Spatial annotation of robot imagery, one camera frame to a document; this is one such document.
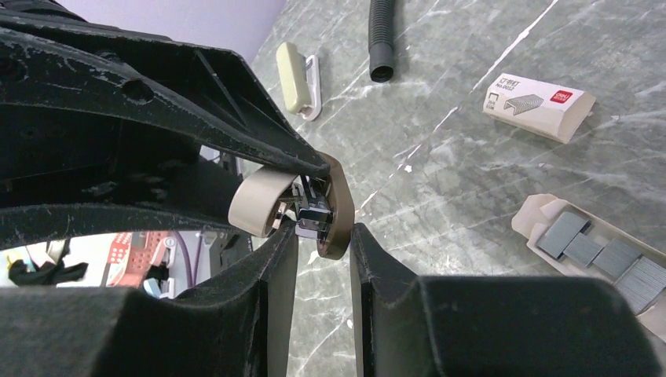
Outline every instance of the red object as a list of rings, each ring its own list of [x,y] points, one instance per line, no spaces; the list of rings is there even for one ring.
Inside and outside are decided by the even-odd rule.
[[[140,287],[148,274],[153,255],[159,253],[159,242],[167,236],[169,236],[168,231],[146,232],[145,248],[138,248],[130,246],[132,233],[118,233],[112,242],[107,263],[121,263],[127,256],[127,265],[109,285],[112,287]]]
[[[551,101],[563,104],[571,98],[573,93],[567,92],[566,90],[558,90],[557,93],[553,94]]]

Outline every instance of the purple wall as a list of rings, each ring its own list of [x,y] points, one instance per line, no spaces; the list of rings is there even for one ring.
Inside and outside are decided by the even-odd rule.
[[[60,0],[89,22],[257,55],[286,0]]]

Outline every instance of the beige staple tray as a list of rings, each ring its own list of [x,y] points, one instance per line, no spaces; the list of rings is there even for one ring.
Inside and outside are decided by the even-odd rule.
[[[571,258],[555,259],[545,252],[541,251],[536,242],[553,225],[555,220],[564,211],[569,210],[582,214],[591,220],[591,230],[589,237],[597,243],[606,245],[611,239],[620,239],[623,242],[632,245],[640,251],[643,256],[650,258],[661,267],[666,267],[666,254],[657,249],[637,240],[626,232],[612,226],[601,218],[594,216],[570,202],[559,199],[551,194],[531,195],[523,203],[521,209],[511,220],[511,227],[514,231],[527,238],[527,247],[539,255],[544,261],[552,265],[560,273],[566,276],[588,276],[605,280],[611,284],[613,279],[607,276],[601,269],[595,266],[586,268]],[[652,303],[636,316],[639,321],[656,336],[666,342],[666,291],[652,301]]]

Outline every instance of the white cardboard box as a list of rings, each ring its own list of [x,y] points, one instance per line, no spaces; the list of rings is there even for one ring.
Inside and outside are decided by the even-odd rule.
[[[488,88],[483,112],[566,144],[595,101],[595,96],[583,90],[503,73]]]

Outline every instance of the beige plastic part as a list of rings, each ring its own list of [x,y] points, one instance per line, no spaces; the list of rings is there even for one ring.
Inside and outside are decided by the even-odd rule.
[[[46,253],[54,261],[59,261],[64,252],[65,240],[54,240],[49,242],[49,247],[46,250]]]
[[[166,279],[166,291],[163,291],[160,298],[176,298],[176,280],[173,277]]]
[[[265,238],[273,231],[278,199],[298,175],[262,167],[247,177],[233,196],[229,224]]]
[[[312,104],[306,79],[306,66],[303,55],[298,53],[296,45],[284,42],[276,51],[277,72],[287,111],[298,114],[301,109]]]
[[[595,101],[583,90],[503,73],[486,91],[483,112],[566,144]]]
[[[633,245],[640,252],[655,261],[659,265],[666,266],[666,254],[654,247],[647,245],[628,233],[612,226],[601,218],[594,216],[570,202],[559,199],[551,194],[537,194],[528,196],[518,213],[511,219],[511,228],[527,238],[527,247],[544,261],[552,265],[560,273],[566,276],[589,276],[612,281],[599,269],[595,267],[585,268],[578,265],[570,258],[555,260],[536,247],[536,242],[553,225],[559,215],[564,211],[573,211],[582,214],[591,220],[590,230],[587,235],[600,245],[606,245],[610,240],[617,238],[627,244]],[[666,291],[653,302],[653,305],[636,316],[639,321],[666,342]]]

